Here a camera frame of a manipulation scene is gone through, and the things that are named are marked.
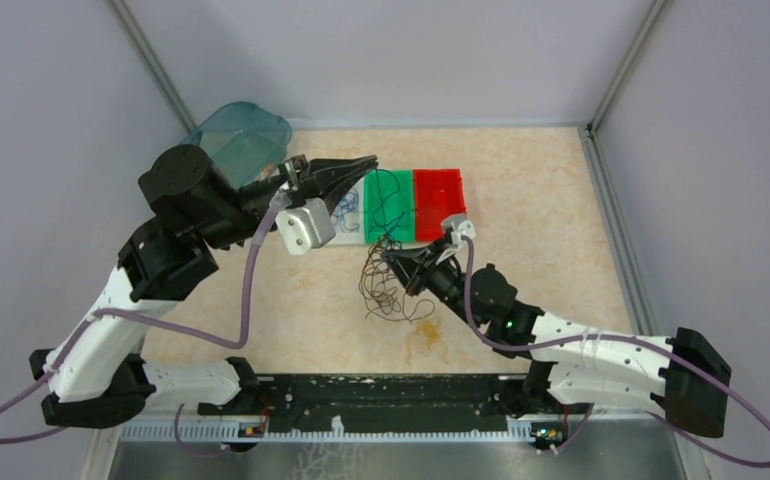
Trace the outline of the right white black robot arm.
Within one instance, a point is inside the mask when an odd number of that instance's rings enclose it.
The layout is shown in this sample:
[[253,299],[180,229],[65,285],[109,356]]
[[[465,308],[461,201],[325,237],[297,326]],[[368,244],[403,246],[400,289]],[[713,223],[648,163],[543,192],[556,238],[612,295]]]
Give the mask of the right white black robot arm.
[[445,257],[446,243],[388,249],[381,258],[406,293],[431,293],[496,353],[530,360],[524,398],[537,412],[595,404],[655,414],[704,438],[725,432],[732,368],[700,332],[636,336],[588,327],[517,298],[492,263],[476,268]]

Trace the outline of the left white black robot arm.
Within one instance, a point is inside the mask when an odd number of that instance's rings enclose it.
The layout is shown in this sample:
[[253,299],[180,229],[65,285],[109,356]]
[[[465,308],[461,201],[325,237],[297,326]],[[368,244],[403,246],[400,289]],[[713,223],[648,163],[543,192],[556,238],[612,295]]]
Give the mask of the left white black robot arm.
[[298,155],[270,176],[235,187],[196,145],[162,153],[138,181],[151,219],[120,249],[103,291],[72,334],[57,348],[31,355],[34,377],[48,387],[41,403],[44,422],[106,429],[146,412],[259,413],[262,387],[245,358],[169,365],[145,360],[137,346],[150,328],[174,328],[166,315],[217,272],[215,251],[247,246],[238,337],[176,328],[240,350],[249,337],[255,264],[268,233],[278,231],[293,255],[326,245],[335,235],[331,216],[339,200],[377,165],[374,155]]

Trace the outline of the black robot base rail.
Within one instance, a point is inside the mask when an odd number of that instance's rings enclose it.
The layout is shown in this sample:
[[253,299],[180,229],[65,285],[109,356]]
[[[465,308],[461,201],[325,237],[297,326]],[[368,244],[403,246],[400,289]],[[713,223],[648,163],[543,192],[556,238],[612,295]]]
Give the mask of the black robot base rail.
[[256,374],[241,358],[231,363],[244,376],[240,392],[223,405],[199,403],[198,414],[254,415],[270,433],[323,433],[334,418],[358,434],[501,432],[526,415],[587,410],[520,374]]

